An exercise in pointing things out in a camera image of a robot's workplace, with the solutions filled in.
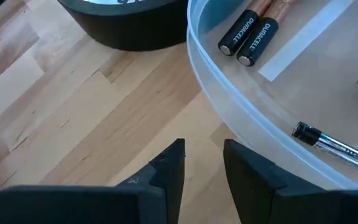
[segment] battery copper top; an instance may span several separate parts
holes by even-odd
[[[267,10],[265,17],[275,19],[281,24],[287,16],[291,5],[296,0],[274,0],[270,8]]]
[[[263,15],[273,0],[252,0],[247,9],[250,9],[259,16]]]

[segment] duracell battery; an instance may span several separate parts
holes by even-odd
[[[248,5],[247,9],[219,41],[218,47],[222,53],[233,56],[238,51],[270,3],[272,3],[272,0],[253,0]]]
[[[280,24],[296,0],[275,0],[264,17],[256,25],[245,44],[237,54],[238,61],[246,66],[255,65],[278,31]]]

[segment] wood grain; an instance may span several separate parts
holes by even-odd
[[[0,190],[114,186],[186,139],[180,223],[239,223],[222,145],[233,133],[192,72],[186,45],[123,52],[57,3],[0,7]]]

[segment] clear plastic tray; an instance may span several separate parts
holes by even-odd
[[[303,121],[358,149],[358,0],[298,0],[251,68],[217,47],[249,2],[190,0],[203,91],[246,146],[325,189],[358,189],[357,169],[291,137]]]

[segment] white paper strip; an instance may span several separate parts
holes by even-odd
[[[331,0],[259,70],[259,73],[269,81],[274,81],[353,2],[354,0]]]

